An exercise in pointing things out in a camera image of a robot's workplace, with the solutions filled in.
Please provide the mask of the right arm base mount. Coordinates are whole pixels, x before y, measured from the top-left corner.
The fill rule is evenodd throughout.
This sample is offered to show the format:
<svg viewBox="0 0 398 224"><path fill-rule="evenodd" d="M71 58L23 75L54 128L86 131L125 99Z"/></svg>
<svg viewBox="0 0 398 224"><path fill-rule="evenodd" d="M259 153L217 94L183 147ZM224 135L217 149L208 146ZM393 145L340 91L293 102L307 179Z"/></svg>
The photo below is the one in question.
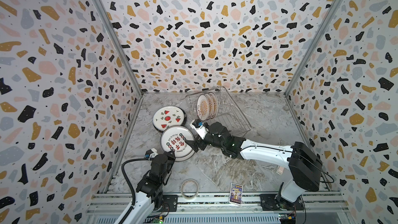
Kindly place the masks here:
<svg viewBox="0 0 398 224"><path fill-rule="evenodd" d="M303 211L303 201L298 199L291 203L278 194L260 194L260 205L263 211Z"/></svg>

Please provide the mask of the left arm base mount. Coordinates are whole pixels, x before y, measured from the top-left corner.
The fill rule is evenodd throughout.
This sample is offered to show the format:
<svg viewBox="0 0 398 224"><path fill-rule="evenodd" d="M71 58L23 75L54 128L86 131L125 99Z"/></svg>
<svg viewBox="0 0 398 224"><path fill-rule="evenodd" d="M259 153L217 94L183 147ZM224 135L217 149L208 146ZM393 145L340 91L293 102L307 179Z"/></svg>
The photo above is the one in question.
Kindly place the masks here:
<svg viewBox="0 0 398 224"><path fill-rule="evenodd" d="M151 197L154 203L154 210L159 209L165 210L166 212L176 212L178 204L178 195L170 194L158 194L157 196Z"/></svg>

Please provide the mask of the red character white plate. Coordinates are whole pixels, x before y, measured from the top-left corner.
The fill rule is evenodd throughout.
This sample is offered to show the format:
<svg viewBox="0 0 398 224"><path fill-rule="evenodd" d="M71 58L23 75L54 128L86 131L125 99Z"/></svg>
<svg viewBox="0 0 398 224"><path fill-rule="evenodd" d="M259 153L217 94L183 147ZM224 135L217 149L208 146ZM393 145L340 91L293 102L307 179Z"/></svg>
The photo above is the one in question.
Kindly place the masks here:
<svg viewBox="0 0 398 224"><path fill-rule="evenodd" d="M176 156L186 156L193 149L186 144L187 140L194 140L191 131L185 127L173 126L166 129L160 139L161 148L165 152L174 151Z"/></svg>

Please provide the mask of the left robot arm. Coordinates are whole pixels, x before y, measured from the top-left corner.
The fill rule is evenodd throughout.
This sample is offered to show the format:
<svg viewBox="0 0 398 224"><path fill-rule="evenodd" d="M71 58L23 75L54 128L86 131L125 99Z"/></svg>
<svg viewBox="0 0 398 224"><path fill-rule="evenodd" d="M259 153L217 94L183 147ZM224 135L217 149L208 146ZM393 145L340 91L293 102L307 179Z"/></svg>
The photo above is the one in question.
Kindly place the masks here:
<svg viewBox="0 0 398 224"><path fill-rule="evenodd" d="M168 213L171 211L171 206L163 200L163 186L168 183L175 159L173 150L162 154L149 150L143 158L130 159L121 165L122 175L132 197L115 221L116 224L142 224L153 211L160 210ZM136 161L150 161L151 169L144 174L137 187L133 187L125 171L125 165Z"/></svg>

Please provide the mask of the orange sunburst plate front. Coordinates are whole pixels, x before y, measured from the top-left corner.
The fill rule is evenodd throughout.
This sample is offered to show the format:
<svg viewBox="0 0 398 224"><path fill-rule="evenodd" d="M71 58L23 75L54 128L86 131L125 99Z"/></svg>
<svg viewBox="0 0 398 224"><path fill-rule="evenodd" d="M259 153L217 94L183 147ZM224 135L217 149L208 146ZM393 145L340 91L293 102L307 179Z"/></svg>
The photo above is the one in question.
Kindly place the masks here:
<svg viewBox="0 0 398 224"><path fill-rule="evenodd" d="M198 98L197 114L202 121L207 120L209 117L209 102L205 94L201 94Z"/></svg>

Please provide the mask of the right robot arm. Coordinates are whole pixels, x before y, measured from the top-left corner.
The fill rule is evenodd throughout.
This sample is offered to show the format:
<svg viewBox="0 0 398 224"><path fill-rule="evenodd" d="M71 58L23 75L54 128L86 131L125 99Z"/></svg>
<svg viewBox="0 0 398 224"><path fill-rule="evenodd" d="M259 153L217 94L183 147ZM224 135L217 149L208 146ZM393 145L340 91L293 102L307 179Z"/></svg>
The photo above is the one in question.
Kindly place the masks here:
<svg viewBox="0 0 398 224"><path fill-rule="evenodd" d="M304 143L295 142L291 146L262 144L232 136L219 122L209 125L200 119L192 121L190 127L198 134L194 140L188 142L195 152L211 146L231 159L257 160L288 170L292 178L281 184L274 198L279 206L292 205L307 191L319 191L323 173L322 161Z"/></svg>

